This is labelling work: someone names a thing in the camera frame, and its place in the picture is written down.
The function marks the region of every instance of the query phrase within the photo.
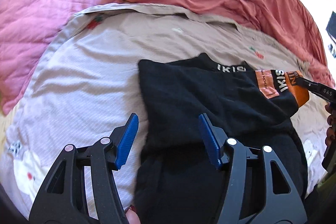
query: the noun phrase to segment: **white bed sheet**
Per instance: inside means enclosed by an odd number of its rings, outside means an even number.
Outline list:
[[[85,28],[94,18],[96,26]],[[135,112],[137,137],[126,165],[114,172],[122,204],[128,206],[148,126],[137,63],[171,62],[201,52],[225,65],[245,60],[255,69],[300,70],[310,78],[308,63],[268,35],[228,18],[154,4],[109,4],[77,13],[41,57],[6,133],[0,182],[20,212],[28,218],[44,176],[66,144],[91,145]],[[308,193],[325,173],[326,118],[323,100],[312,94],[292,117],[309,163]],[[90,215],[96,216],[88,170],[85,177]]]

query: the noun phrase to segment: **orange stripe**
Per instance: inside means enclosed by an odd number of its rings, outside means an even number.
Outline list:
[[[266,98],[270,99],[279,96],[279,92],[274,88],[273,76],[270,70],[256,70],[255,75],[259,90]]]
[[[307,89],[296,84],[296,78],[303,77],[300,71],[288,71],[285,72],[286,84],[289,91],[293,94],[297,105],[303,106],[309,100],[309,92]]]

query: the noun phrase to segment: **red fingernail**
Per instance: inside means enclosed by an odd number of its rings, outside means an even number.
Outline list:
[[[137,209],[136,209],[133,205],[128,206],[128,207],[125,209],[125,213],[127,213],[128,210],[131,210],[131,211],[137,213]]]
[[[135,208],[135,206],[130,205],[129,208],[130,208],[133,212],[137,213],[137,209]]]

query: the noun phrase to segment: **black garment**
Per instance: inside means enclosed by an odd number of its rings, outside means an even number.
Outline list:
[[[333,38],[336,38],[336,13],[334,11],[331,13],[328,25],[325,30],[328,32],[328,35],[332,40],[334,40]]]
[[[139,62],[149,120],[135,191],[142,224],[206,224],[214,215],[224,172],[217,172],[206,154],[198,130],[203,112],[245,146],[271,146],[304,198],[307,162],[290,121],[297,101],[289,89],[279,88],[275,71],[271,78],[278,95],[269,99],[251,67],[244,63],[240,71],[238,66],[228,73],[229,66],[206,54],[168,64]]]

